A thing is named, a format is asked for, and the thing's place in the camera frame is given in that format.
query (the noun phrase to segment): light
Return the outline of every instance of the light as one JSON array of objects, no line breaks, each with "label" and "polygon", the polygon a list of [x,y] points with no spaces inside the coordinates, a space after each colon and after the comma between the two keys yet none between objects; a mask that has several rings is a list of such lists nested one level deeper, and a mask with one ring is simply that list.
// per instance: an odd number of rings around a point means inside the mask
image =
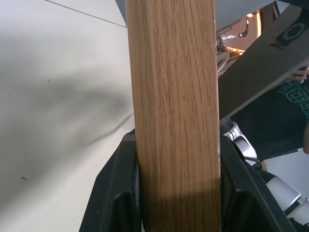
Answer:
[{"label": "light", "polygon": [[262,34],[262,24],[261,24],[261,16],[260,11],[257,10],[256,13],[256,28],[257,28],[257,38]]}]

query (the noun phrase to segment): person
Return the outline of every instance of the person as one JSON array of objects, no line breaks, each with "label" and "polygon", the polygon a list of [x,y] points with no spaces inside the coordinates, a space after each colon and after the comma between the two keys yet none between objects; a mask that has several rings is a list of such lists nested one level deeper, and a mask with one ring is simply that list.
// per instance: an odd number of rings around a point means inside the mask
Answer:
[{"label": "person", "polygon": [[298,70],[231,117],[260,160],[298,148],[309,154],[308,71]]}]

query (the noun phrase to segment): hand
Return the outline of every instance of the hand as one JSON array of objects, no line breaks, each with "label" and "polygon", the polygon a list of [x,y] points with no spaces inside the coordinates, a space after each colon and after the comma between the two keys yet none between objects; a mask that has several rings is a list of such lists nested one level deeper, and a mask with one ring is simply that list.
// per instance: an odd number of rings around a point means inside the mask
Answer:
[{"label": "hand", "polygon": [[309,75],[309,71],[307,71],[307,67],[308,66],[309,66],[309,63],[306,65],[306,70],[305,71],[297,70],[291,76],[287,77],[284,80],[284,82],[285,83],[289,83],[291,81],[298,81],[300,83],[303,83],[304,80],[307,79],[307,75]]}]

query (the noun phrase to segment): wood grain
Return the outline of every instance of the wood grain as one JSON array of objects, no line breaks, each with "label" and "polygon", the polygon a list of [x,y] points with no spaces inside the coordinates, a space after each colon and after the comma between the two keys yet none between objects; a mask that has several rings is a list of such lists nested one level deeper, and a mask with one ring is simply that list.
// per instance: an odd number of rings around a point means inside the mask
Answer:
[{"label": "wood grain", "polygon": [[214,1],[126,8],[145,230],[219,231]]},{"label": "wood grain", "polygon": [[309,61],[309,29],[283,49],[271,46],[300,16],[290,5],[218,80],[224,120],[272,89]]}]

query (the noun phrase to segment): wooden plank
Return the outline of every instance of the wooden plank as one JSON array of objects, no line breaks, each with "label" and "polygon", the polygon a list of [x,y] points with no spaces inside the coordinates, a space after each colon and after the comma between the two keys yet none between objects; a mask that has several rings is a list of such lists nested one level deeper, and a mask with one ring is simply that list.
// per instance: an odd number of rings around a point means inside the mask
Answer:
[{"label": "wooden plank", "polygon": [[219,78],[220,119],[232,116],[308,63],[309,11],[300,14],[301,8],[289,6]]},{"label": "wooden plank", "polygon": [[219,231],[214,1],[126,4],[145,230]]}]

